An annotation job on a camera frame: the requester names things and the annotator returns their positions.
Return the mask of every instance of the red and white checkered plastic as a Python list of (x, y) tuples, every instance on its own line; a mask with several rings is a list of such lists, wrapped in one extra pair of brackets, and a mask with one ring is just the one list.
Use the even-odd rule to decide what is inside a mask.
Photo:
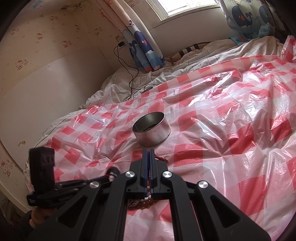
[[(92, 106), (48, 142), (55, 180), (90, 179), (141, 157), (132, 133), (141, 116), (164, 112), (169, 138), (155, 153), (169, 170), (206, 180), (276, 238), (295, 213), (296, 43), (281, 58), (236, 58), (182, 75), (120, 104)], [(168, 201), (129, 211), (125, 240), (174, 240)]]

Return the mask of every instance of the window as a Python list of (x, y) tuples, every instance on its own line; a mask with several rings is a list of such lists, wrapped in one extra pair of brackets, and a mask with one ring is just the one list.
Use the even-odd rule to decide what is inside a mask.
[(147, 0), (161, 20), (190, 9), (217, 4), (216, 0)]

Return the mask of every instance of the bed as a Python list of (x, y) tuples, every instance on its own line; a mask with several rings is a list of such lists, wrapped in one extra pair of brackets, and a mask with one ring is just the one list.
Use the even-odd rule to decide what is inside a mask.
[[(56, 182), (95, 178), (113, 165), (124, 172), (141, 157), (133, 123), (162, 111), (172, 133), (155, 153), (169, 170), (208, 181), (276, 240), (296, 211), (295, 46), (292, 37), (285, 45), (270, 36), (239, 47), (215, 41), (159, 71), (129, 69), (139, 89), (132, 95), (120, 68), (36, 146), (55, 149)], [(24, 174), (32, 191), (28, 164)], [(168, 200), (128, 211), (125, 240), (134, 237), (174, 240)]]

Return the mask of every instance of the person's hand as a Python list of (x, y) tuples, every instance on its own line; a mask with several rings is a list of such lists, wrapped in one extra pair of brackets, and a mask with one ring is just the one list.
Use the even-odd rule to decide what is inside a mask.
[(55, 208), (52, 209), (44, 209), (40, 207), (36, 207), (31, 213), (31, 219), (29, 221), (32, 228), (36, 228), (45, 220), (50, 217), (56, 211)]

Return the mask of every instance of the metal bolt head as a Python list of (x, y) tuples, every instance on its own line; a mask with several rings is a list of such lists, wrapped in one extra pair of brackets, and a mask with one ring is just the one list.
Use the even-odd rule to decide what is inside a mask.
[(100, 183), (99, 182), (91, 182), (90, 184), (89, 184), (89, 186), (91, 187), (91, 188), (98, 188), (99, 186), (100, 186)]
[(135, 173), (133, 171), (128, 171), (128, 172), (126, 172), (126, 176), (127, 177), (134, 177)]
[(209, 185), (209, 184), (208, 184), (206, 181), (200, 181), (200, 182), (198, 183), (198, 186), (199, 186), (200, 188), (207, 188), (208, 185)]
[(163, 177), (165, 177), (165, 178), (169, 178), (169, 177), (171, 177), (173, 174), (170, 172), (170, 171), (165, 171), (165, 172), (163, 172)]

